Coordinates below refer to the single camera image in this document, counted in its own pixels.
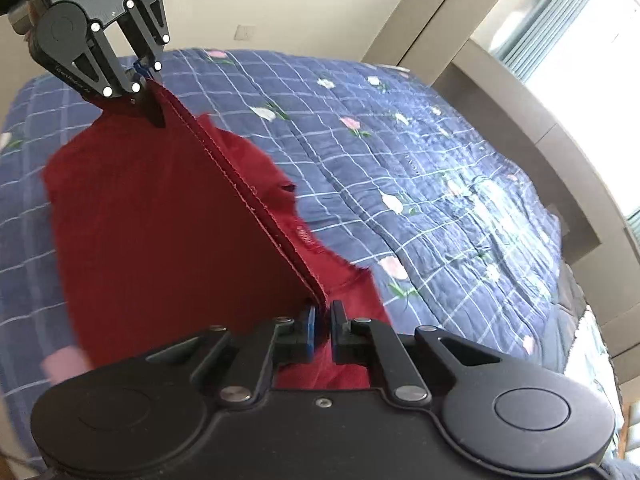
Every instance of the screw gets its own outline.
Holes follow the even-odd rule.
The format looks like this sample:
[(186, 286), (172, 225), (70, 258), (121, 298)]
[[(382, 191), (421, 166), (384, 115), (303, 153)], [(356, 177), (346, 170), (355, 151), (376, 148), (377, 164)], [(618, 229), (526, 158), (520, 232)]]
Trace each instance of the screw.
[(420, 386), (400, 386), (394, 395), (404, 402), (420, 402), (427, 398), (427, 392)]
[(331, 399), (327, 399), (325, 397), (320, 397), (316, 399), (316, 406), (318, 408), (330, 408), (333, 405), (333, 401)]
[(220, 398), (226, 402), (243, 402), (251, 399), (251, 392), (244, 386), (226, 386), (220, 390)]

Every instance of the electrical outlet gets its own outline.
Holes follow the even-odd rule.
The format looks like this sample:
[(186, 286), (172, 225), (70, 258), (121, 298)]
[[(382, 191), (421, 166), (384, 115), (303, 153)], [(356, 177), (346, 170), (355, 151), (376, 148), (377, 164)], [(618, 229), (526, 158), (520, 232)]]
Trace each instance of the electrical outlet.
[(254, 25), (238, 25), (236, 28), (236, 34), (234, 40), (236, 41), (251, 41), (254, 38), (255, 26)]

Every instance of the pink flower print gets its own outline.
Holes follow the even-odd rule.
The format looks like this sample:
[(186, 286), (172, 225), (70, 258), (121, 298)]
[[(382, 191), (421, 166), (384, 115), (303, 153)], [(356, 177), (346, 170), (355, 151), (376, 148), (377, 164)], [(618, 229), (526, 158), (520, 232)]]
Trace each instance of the pink flower print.
[(356, 119), (351, 119), (350, 117), (341, 117), (340, 121), (350, 130), (360, 129), (360, 123), (356, 121)]
[(215, 59), (226, 59), (228, 57), (226, 52), (222, 52), (221, 50), (207, 50), (207, 54), (209, 54), (209, 57)]
[(386, 273), (396, 280), (408, 280), (409, 275), (406, 269), (395, 256), (387, 256), (380, 260), (380, 267), (386, 270)]
[(40, 366), (51, 384), (61, 383), (91, 370), (88, 357), (76, 346), (53, 352)]

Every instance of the blue plaid comforter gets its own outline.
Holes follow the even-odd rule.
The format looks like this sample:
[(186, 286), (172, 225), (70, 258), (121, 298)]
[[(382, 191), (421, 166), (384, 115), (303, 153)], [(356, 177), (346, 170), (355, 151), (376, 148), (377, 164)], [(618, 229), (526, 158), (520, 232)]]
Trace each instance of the blue plaid comforter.
[[(296, 183), (300, 215), (328, 248), (372, 269), (398, 332), (434, 324), (538, 359), (558, 221), (436, 92), (399, 70), (275, 52), (191, 49), (163, 63), (165, 85), (194, 114), (251, 139)], [(74, 343), (40, 170), (97, 116), (43, 76), (18, 94), (4, 129), (0, 384), (34, 460), (28, 415), (48, 387), (40, 363)]]

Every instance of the floral pattern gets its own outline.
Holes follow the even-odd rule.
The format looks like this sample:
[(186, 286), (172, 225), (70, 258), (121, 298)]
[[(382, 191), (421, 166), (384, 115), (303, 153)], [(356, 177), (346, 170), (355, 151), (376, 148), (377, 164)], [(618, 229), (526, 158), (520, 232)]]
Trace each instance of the floral pattern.
[(391, 211), (393, 211), (397, 215), (402, 213), (404, 206), (402, 205), (402, 202), (400, 202), (400, 199), (397, 196), (388, 195), (386, 193), (383, 193), (382, 191), (380, 191), (380, 196), (382, 197), (382, 202), (384, 202), (385, 205), (389, 209), (391, 209)]
[(462, 195), (465, 193), (466, 188), (461, 187), (455, 180), (447, 180), (447, 187), (453, 196)]
[(335, 88), (335, 83), (330, 79), (318, 79), (317, 83), (320, 86), (324, 86), (327, 90)]
[(360, 130), (360, 121), (353, 119), (351, 117), (341, 117), (340, 122), (344, 124), (349, 131), (355, 135), (356, 137), (370, 137), (370, 132), (363, 132)]
[(226, 63), (229, 65), (233, 65), (233, 61), (229, 59), (229, 56), (226, 52), (222, 50), (207, 50), (207, 55), (209, 59), (215, 63)]
[(0, 135), (0, 153), (2, 153), (2, 151), (4, 150), (9, 152), (22, 144), (22, 141), (20, 139), (15, 139), (12, 141), (11, 138), (11, 132), (5, 132), (4, 134)]
[(389, 86), (380, 81), (380, 78), (377, 75), (370, 75), (367, 77), (367, 81), (371, 86), (375, 86), (378, 90), (380, 90), (383, 94), (389, 90)]
[(522, 347), (527, 351), (527, 354), (529, 355), (533, 354), (535, 345), (536, 341), (530, 335), (526, 335), (522, 339)]
[(286, 121), (290, 121), (290, 117), (285, 113), (285, 111), (280, 108), (280, 106), (274, 101), (267, 101), (267, 104), (264, 107), (253, 107), (249, 106), (251, 110), (258, 115), (258, 117), (262, 117), (263, 119), (268, 120), (269, 122), (273, 121), (276, 118), (281, 118)]
[(41, 362), (40, 367), (51, 384), (59, 384), (92, 368), (87, 355), (77, 346), (66, 346), (53, 352)]
[(441, 135), (447, 137), (447, 139), (451, 139), (452, 138), (451, 134), (447, 130), (445, 130), (442, 126), (438, 126), (438, 131), (439, 131), (439, 133)]
[(412, 294), (418, 294), (418, 290), (414, 286), (408, 288), (407, 290), (404, 290), (395, 283), (389, 283), (389, 288), (395, 292), (396, 298), (409, 298), (409, 296)]
[(500, 270), (495, 264), (489, 264), (486, 266), (486, 275), (492, 280), (492, 282), (497, 283), (500, 280)]
[(396, 121), (398, 121), (399, 123), (404, 124), (404, 126), (408, 126), (409, 125), (409, 119), (407, 119), (404, 115), (402, 115), (401, 113), (397, 113), (395, 115), (396, 117)]
[(254, 108), (252, 106), (249, 106), (249, 108), (251, 108), (251, 110), (258, 117), (262, 117), (263, 119), (267, 119), (269, 122), (273, 121), (277, 117), (275, 112), (273, 110), (269, 110), (268, 108)]
[(406, 269), (395, 256), (387, 256), (380, 260), (380, 267), (386, 270), (386, 273), (396, 280), (408, 280), (409, 275)]

